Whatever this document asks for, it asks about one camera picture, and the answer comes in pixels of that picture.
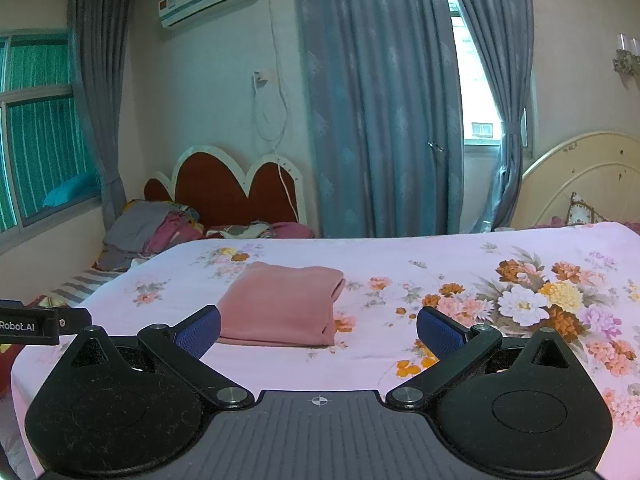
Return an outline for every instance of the red headboard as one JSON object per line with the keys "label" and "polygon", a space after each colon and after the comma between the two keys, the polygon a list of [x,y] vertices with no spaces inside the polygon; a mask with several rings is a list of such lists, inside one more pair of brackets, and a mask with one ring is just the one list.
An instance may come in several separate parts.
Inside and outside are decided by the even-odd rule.
{"label": "red headboard", "polygon": [[195,146],[182,154],[171,179],[157,173],[147,181],[145,199],[191,206],[207,227],[256,220],[306,223],[302,176],[281,156],[267,155],[245,174],[219,148]]}

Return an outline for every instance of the green window curtain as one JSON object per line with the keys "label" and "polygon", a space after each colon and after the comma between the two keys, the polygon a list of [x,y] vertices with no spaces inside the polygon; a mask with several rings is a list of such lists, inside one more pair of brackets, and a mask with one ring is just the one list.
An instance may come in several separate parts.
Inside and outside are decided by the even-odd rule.
{"label": "green window curtain", "polygon": [[[6,40],[0,40],[0,92],[3,90],[1,77],[4,73],[4,54]],[[14,208],[9,195],[9,183],[4,170],[4,155],[2,150],[2,136],[0,136],[0,233],[15,226]]]}
{"label": "green window curtain", "polygon": [[70,83],[66,37],[14,36],[6,91]]}
{"label": "green window curtain", "polygon": [[44,209],[46,195],[72,177],[96,170],[84,145],[73,98],[11,106],[8,138],[21,216]]}

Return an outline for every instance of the white headboard frame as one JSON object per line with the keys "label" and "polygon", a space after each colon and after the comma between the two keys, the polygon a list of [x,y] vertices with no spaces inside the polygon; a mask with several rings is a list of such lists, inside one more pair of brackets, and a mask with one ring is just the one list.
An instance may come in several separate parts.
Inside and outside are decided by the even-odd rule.
{"label": "white headboard frame", "polygon": [[591,132],[556,146],[524,174],[511,227],[566,219],[573,192],[612,221],[640,218],[640,140]]}

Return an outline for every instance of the gray cloth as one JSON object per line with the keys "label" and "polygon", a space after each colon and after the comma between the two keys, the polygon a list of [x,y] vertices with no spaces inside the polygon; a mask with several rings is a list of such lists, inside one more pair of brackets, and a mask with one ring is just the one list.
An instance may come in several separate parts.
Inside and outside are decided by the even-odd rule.
{"label": "gray cloth", "polygon": [[456,233],[460,80],[447,0],[298,0],[327,238]]}
{"label": "gray cloth", "polygon": [[142,254],[169,211],[175,210],[171,203],[138,200],[113,223],[103,243],[127,253]]}
{"label": "gray cloth", "polygon": [[520,121],[530,91],[533,0],[459,0],[503,121],[497,168],[475,231],[508,226],[522,183]]}
{"label": "gray cloth", "polygon": [[68,0],[70,65],[82,132],[98,169],[109,229],[127,203],[118,172],[118,126],[133,0]]}

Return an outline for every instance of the pink bed sheet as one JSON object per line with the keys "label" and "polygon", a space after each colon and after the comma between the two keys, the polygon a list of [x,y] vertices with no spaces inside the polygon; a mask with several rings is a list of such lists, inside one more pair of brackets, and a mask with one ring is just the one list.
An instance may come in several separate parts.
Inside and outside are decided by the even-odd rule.
{"label": "pink bed sheet", "polygon": [[[619,224],[386,240],[203,240],[130,270],[83,303],[111,335],[175,324],[216,304],[255,261],[341,270],[336,344],[325,349],[214,345],[202,361],[261,390],[387,391],[436,362],[415,317],[436,306],[463,324],[506,335],[561,332],[604,396],[614,433],[598,471],[635,480],[640,470],[640,237]],[[520,312],[523,300],[531,308]],[[18,421],[70,338],[25,349],[12,371]],[[37,460],[31,457],[37,469]]]}

